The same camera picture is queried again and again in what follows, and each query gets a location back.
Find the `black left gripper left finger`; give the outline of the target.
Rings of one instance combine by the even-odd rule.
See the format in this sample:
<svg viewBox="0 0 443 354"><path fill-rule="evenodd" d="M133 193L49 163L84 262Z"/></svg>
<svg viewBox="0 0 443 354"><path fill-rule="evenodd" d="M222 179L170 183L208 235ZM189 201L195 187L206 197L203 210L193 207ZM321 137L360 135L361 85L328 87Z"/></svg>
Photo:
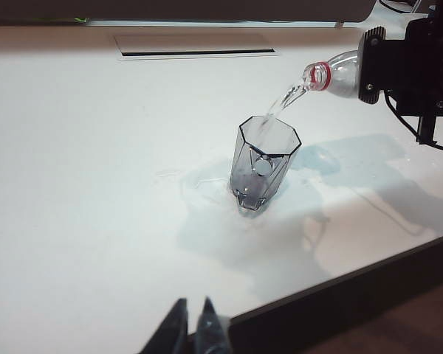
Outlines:
<svg viewBox="0 0 443 354"><path fill-rule="evenodd" d="M185 353L188 343L186 298L178 299L143 348L144 353Z"/></svg>

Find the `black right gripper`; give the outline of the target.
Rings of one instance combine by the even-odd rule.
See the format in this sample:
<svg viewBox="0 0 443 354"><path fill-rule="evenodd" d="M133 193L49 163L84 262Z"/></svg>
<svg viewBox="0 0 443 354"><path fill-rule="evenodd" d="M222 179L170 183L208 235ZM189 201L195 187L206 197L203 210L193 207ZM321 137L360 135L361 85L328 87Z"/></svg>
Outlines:
<svg viewBox="0 0 443 354"><path fill-rule="evenodd" d="M358 98L377 103L378 48L385 47L386 75L382 88L396 102L400 116L443 117L443 17L413 20L402 40L385 40L386 29L374 27L360 39L357 50Z"/></svg>

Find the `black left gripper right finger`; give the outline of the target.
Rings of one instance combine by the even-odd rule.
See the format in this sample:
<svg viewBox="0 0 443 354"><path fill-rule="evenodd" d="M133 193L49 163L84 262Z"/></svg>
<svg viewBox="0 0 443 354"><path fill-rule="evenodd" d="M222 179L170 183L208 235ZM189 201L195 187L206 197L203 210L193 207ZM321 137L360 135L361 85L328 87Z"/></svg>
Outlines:
<svg viewBox="0 0 443 354"><path fill-rule="evenodd" d="M208 296L197 321L197 353L231 353L229 339Z"/></svg>

